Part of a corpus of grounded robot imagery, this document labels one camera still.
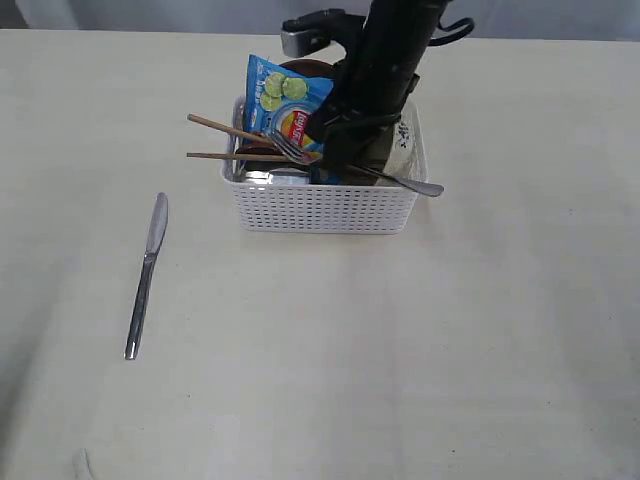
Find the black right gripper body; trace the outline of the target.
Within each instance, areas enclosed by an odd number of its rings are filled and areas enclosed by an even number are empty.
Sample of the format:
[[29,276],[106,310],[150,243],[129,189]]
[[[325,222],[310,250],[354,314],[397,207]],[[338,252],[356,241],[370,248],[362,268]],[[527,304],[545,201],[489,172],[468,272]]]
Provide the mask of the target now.
[[400,116],[419,77],[420,41],[401,34],[361,34],[336,71],[333,89],[311,115],[305,134],[324,145],[331,127],[377,126]]

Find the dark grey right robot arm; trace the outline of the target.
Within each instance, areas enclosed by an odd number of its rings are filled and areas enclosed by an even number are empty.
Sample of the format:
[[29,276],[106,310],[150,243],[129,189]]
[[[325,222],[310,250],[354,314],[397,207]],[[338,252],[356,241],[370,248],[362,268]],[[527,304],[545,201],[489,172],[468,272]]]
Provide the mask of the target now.
[[414,90],[429,47],[469,35],[472,18],[441,21],[447,1],[373,1],[367,15],[325,9],[289,20],[290,32],[316,30],[343,46],[331,92],[311,115],[305,134],[323,146],[332,165],[351,162],[393,126]]

